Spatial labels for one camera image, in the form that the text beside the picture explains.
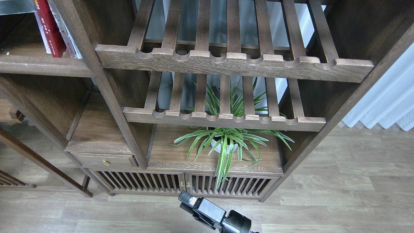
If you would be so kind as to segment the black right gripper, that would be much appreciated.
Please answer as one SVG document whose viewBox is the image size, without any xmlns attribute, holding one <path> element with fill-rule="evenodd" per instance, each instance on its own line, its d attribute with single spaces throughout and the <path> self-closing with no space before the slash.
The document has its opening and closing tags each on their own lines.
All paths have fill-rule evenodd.
<svg viewBox="0 0 414 233">
<path fill-rule="evenodd" d="M 191 214 L 195 220 L 220 233 L 255 233 L 250 230 L 252 221 L 235 210 L 225 218 L 226 211 L 213 202 L 201 197 L 196 198 L 186 191 L 178 197 L 180 208 Z"/>
</svg>

